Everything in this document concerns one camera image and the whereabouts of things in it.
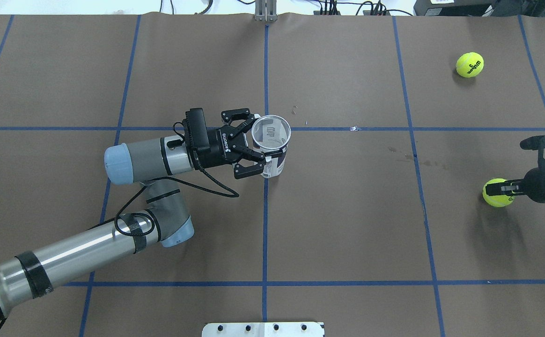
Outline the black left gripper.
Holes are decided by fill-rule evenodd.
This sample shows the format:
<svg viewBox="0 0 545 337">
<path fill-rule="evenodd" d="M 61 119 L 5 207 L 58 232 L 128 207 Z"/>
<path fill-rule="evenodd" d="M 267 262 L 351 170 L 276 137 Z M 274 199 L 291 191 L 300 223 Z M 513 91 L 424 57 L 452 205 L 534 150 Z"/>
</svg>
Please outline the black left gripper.
<svg viewBox="0 0 545 337">
<path fill-rule="evenodd" d="M 196 170 L 233 164 L 235 179 L 261 175 L 264 179 L 281 174 L 279 166 L 285 157 L 285 151 L 259 152 L 243 147 L 243 136 L 251 130 L 253 124 L 261 118 L 260 114 L 251 113 L 249 108 L 221 111 L 225 126 L 207 129 L 210 141 L 210 153 L 198 155 L 192 152 L 192 164 Z"/>
</svg>

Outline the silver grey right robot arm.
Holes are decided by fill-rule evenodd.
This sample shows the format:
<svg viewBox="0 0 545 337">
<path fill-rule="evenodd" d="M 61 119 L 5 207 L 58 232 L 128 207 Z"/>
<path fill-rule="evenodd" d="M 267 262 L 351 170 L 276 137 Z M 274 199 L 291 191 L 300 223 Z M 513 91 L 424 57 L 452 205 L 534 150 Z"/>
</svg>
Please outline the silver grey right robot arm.
<svg viewBox="0 0 545 337">
<path fill-rule="evenodd" d="M 536 203 L 545 204 L 545 167 L 531 169 L 523 179 L 488 182 L 482 192 L 484 197 L 527 196 Z"/>
</svg>

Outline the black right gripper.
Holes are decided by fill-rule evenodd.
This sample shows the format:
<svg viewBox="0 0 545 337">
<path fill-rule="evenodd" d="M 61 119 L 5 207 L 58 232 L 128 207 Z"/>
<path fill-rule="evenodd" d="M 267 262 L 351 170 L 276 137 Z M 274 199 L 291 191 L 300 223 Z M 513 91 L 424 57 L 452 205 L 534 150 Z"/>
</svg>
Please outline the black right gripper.
<svg viewBox="0 0 545 337">
<path fill-rule="evenodd" d="M 523 179 L 491 179 L 484 186 L 484 193 L 491 197 L 526 195 L 537 203 L 545 204 L 545 175 L 536 167 L 529 170 Z"/>
</svg>

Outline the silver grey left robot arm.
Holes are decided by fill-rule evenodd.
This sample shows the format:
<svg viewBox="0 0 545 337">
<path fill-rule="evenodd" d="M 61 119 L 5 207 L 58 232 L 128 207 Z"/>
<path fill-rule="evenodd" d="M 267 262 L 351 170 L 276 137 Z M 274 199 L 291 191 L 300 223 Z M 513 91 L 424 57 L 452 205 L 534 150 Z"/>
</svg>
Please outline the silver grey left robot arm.
<svg viewBox="0 0 545 337">
<path fill-rule="evenodd" d="M 221 113 L 222 126 L 208 129 L 204 112 L 189 109 L 181 122 L 183 133 L 151 140 L 121 143 L 106 149 L 105 171 L 115 185 L 138 182 L 146 208 L 116 215 L 43 248 L 22 252 L 0 263 L 0 327 L 12 309 L 25 301 L 154 243 L 174 247 L 194 235 L 191 214 L 177 175 L 230 165 L 235 179 L 262 175 L 273 158 L 285 155 L 290 131 L 269 147 L 282 122 L 262 117 L 248 108 Z"/>
</svg>

